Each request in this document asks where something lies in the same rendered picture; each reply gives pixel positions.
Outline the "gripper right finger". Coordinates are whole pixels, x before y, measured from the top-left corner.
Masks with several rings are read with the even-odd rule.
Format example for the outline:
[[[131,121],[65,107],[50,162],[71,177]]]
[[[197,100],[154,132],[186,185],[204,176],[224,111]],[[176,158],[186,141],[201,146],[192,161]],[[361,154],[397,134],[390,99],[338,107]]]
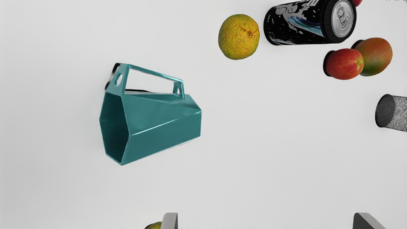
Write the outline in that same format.
[[[369,213],[355,213],[353,229],[386,229],[375,217]]]

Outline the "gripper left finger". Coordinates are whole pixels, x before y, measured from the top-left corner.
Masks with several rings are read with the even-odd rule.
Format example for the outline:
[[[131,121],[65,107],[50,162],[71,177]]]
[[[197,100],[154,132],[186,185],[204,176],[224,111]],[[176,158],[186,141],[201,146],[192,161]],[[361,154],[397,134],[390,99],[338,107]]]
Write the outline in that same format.
[[[164,214],[161,229],[178,229],[178,213],[169,212]]]

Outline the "teal faceted mug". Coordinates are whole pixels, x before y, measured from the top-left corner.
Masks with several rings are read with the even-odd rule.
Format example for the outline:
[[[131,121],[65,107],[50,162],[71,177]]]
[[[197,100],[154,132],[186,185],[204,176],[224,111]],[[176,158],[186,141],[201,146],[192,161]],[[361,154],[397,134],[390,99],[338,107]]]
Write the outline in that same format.
[[[172,93],[126,89],[131,70],[172,81]],[[181,79],[116,63],[105,87],[99,122],[106,155],[126,165],[198,138],[202,110],[185,94]]]

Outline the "grey mesh pen holder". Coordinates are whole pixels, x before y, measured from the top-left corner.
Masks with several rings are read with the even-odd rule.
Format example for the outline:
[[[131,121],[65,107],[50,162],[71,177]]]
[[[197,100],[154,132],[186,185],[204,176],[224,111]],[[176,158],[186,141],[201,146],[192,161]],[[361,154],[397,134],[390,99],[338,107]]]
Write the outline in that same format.
[[[375,122],[381,128],[407,132],[407,97],[383,95],[375,110]]]

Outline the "red apple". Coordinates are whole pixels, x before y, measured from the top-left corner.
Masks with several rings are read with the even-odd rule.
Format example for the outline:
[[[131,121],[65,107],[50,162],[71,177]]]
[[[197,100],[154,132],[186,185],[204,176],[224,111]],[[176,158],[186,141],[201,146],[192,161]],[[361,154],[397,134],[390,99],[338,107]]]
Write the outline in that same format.
[[[343,48],[329,51],[323,62],[325,75],[338,80],[350,80],[357,77],[364,68],[362,54],[355,49]]]

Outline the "red green mango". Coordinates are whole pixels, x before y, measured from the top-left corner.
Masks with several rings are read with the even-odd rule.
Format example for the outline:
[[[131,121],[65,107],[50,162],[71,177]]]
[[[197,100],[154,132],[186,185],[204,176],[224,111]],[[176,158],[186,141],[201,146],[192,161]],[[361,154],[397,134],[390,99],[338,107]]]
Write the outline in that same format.
[[[356,41],[352,49],[358,50],[364,59],[361,76],[373,76],[384,71],[390,64],[393,51],[389,42],[383,38],[368,38]]]

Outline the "orange fruit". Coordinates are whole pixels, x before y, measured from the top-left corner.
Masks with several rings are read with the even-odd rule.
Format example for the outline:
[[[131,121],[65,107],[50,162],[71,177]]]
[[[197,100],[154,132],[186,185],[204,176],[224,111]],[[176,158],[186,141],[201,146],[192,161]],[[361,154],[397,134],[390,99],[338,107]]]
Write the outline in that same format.
[[[218,46],[227,58],[240,60],[256,52],[259,39],[257,22],[245,14],[235,14],[222,23],[218,33]]]

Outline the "black printed drink can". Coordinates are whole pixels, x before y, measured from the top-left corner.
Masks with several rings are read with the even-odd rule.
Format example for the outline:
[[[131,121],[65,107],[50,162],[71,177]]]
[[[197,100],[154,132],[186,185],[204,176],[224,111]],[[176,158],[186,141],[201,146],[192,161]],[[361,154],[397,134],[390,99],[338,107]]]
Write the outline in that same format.
[[[270,8],[263,29],[273,45],[337,44],[352,34],[356,19],[352,0],[301,0]]]

